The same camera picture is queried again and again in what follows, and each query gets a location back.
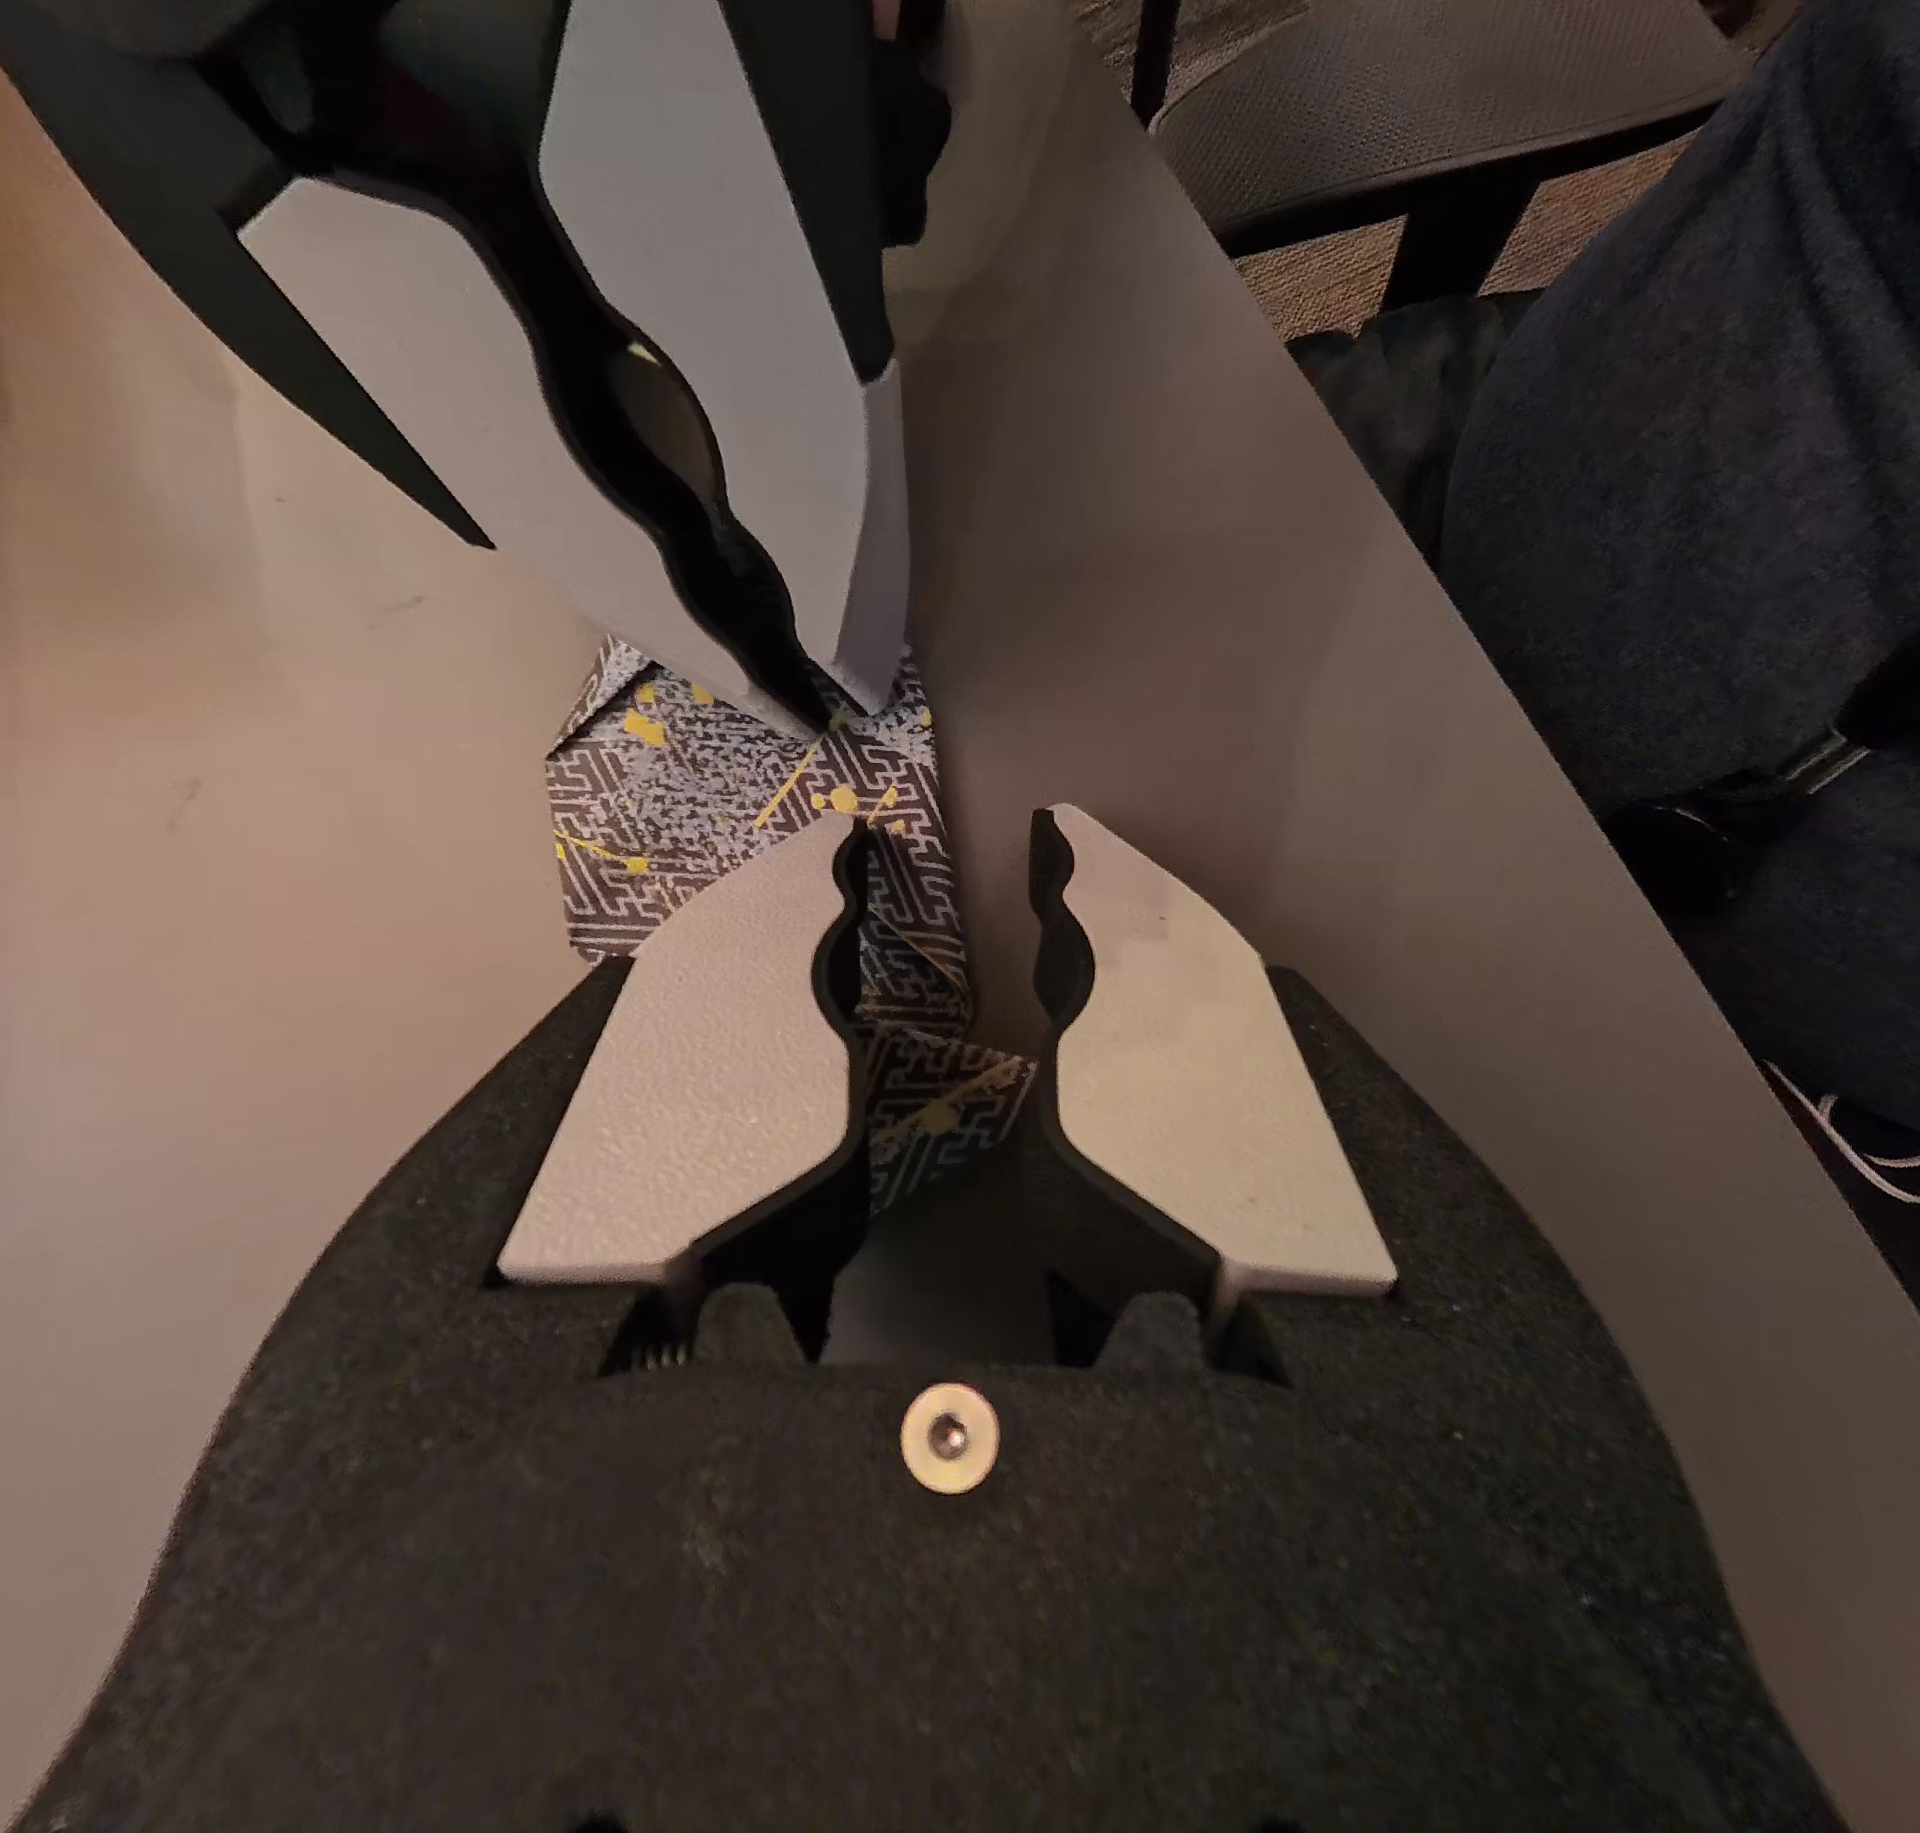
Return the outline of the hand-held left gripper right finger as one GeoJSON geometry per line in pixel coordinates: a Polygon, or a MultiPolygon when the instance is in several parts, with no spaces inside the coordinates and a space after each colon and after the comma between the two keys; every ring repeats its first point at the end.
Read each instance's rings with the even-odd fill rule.
{"type": "Polygon", "coordinates": [[[1068,804],[1030,817],[1026,1213],[1084,1298],[1381,1298],[1397,1280],[1258,949],[1068,804]]]}

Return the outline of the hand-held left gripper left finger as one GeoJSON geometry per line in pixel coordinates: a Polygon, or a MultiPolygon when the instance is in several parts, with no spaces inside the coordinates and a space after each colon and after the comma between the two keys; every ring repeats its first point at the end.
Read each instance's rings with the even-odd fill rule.
{"type": "Polygon", "coordinates": [[[670,1284],[854,1140],[850,1008],[829,949],[866,828],[818,820],[701,887],[627,962],[496,1270],[670,1284]]]}

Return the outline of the grey office chair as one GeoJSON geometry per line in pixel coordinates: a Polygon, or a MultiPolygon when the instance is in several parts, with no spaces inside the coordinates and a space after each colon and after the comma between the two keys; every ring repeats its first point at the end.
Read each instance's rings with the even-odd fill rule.
{"type": "Polygon", "coordinates": [[[1698,0],[1329,0],[1149,136],[1232,260],[1398,219],[1385,314],[1473,297],[1540,184],[1685,136],[1750,66],[1698,0]]]}

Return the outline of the dark patterned origami paper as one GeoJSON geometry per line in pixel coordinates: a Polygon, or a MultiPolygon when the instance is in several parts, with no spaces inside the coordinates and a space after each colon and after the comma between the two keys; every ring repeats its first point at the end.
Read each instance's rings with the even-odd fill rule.
{"type": "Polygon", "coordinates": [[[632,956],[695,892],[818,820],[868,828],[857,1025],[875,1212],[1002,1142],[1034,1067],[969,1036],[934,744],[912,656],[883,709],[837,703],[821,737],[791,740],[606,639],[543,762],[565,930],[587,960],[632,956]]]}

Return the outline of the dark green cloth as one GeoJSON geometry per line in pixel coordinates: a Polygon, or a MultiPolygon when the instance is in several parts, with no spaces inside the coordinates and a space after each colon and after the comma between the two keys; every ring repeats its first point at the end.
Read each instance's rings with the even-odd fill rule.
{"type": "Polygon", "coordinates": [[[1506,338],[1540,292],[1442,297],[1286,350],[1413,549],[1434,556],[1453,461],[1506,338]]]}

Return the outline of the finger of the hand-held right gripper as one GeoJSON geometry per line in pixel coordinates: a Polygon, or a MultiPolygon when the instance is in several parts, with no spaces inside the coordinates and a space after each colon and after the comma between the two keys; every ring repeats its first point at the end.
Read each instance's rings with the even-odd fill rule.
{"type": "Polygon", "coordinates": [[[870,0],[567,0],[540,128],[558,228],[687,382],[780,578],[777,656],[866,713],[911,578],[872,46],[870,0]]]}
{"type": "Polygon", "coordinates": [[[484,539],[570,612],[777,732],[818,732],[750,683],[677,599],[658,541],[581,470],[509,303],[443,219],[297,179],[238,233],[484,539]]]}

